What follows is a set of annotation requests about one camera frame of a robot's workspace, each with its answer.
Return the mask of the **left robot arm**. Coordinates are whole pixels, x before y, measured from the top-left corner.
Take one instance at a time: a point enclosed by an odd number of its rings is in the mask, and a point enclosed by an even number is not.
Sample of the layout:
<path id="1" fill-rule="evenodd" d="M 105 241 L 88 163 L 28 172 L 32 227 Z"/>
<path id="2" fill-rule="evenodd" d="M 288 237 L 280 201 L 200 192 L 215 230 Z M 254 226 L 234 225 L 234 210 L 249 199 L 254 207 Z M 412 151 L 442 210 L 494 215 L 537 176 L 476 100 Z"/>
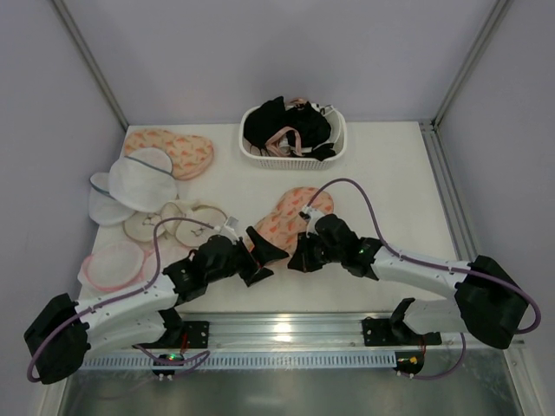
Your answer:
<path id="1" fill-rule="evenodd" d="M 272 276 L 269 264 L 289 255 L 253 227 L 243 239 L 213 235 L 182 260 L 156 267 L 146 283 L 74 301 L 53 297 L 25 330 L 30 382 L 49 385 L 78 370 L 86 359 L 134 345 L 174 342 L 181 331 L 176 307 L 205 294 L 210 283 L 238 275 L 251 286 Z"/>

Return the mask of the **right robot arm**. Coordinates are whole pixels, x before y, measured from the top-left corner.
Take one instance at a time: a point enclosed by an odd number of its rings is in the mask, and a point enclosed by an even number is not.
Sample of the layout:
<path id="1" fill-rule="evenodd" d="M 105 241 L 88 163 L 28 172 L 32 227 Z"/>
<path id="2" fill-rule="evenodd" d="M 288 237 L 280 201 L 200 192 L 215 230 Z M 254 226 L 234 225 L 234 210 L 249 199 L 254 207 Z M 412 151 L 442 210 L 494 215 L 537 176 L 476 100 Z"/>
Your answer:
<path id="1" fill-rule="evenodd" d="M 437 301 L 405 298 L 389 318 L 397 337 L 435 332 L 469 333 L 489 347 L 506 349 L 519 331 L 531 300 L 492 258 L 471 262 L 407 253 L 372 237 L 358 237 L 334 214 L 312 219 L 297 237 L 291 270 L 311 273 L 338 263 L 351 275 L 403 283 L 439 296 Z"/>

